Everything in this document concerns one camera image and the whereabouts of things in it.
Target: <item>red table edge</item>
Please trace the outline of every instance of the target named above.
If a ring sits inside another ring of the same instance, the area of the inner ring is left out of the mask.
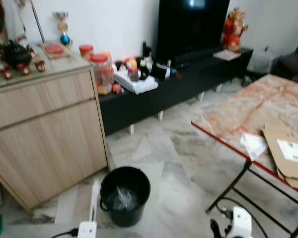
[[[276,173],[274,173],[273,171],[271,171],[270,169],[266,168],[265,166],[263,166],[262,164],[256,162],[256,161],[251,161],[251,159],[249,158],[249,156],[247,156],[246,154],[244,154],[243,152],[239,151],[238,149],[236,149],[235,147],[231,146],[230,144],[227,144],[225,141],[221,140],[219,137],[213,135],[212,133],[210,133],[207,130],[204,130],[203,128],[201,128],[200,126],[198,126],[197,124],[195,124],[193,121],[191,121],[191,124],[193,126],[195,126],[197,129],[203,131],[204,133],[206,133],[207,135],[209,135],[210,137],[214,138],[215,140],[217,140],[218,142],[222,143],[223,145],[225,145],[226,147],[230,148],[231,150],[235,151],[237,154],[239,154],[240,156],[244,157],[247,161],[255,164],[257,167],[260,167],[262,170],[266,171],[268,174],[270,174],[271,176],[273,176],[274,178],[278,179],[280,182],[282,182],[283,184],[287,185],[288,187],[292,188],[293,190],[295,190],[296,192],[298,192],[298,188],[294,188],[291,187],[286,181],[284,181],[283,179],[281,179]]]

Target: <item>trash bin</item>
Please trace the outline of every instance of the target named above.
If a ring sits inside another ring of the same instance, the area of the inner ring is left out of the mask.
[[[130,227],[141,219],[149,195],[148,177],[140,169],[121,167],[104,178],[100,208],[116,225]]]

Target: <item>black bucket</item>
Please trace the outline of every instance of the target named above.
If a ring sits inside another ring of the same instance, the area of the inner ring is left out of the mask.
[[[135,202],[132,209],[117,209],[113,204],[112,197],[118,194],[117,188],[119,191],[123,189],[132,194]],[[141,219],[149,195],[148,177],[139,169],[121,167],[110,172],[101,183],[100,208],[109,213],[116,225],[130,227]]]

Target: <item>plastic bag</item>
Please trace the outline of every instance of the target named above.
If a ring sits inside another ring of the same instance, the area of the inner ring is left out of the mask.
[[[111,209],[118,211],[131,211],[138,203],[135,192],[128,188],[117,187],[117,189],[108,197],[108,204]]]

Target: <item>black teapot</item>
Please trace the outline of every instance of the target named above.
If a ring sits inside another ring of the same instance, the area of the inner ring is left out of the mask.
[[[32,56],[26,48],[12,40],[9,40],[9,45],[4,47],[3,58],[7,64],[14,68],[19,63],[28,64],[32,60]]]

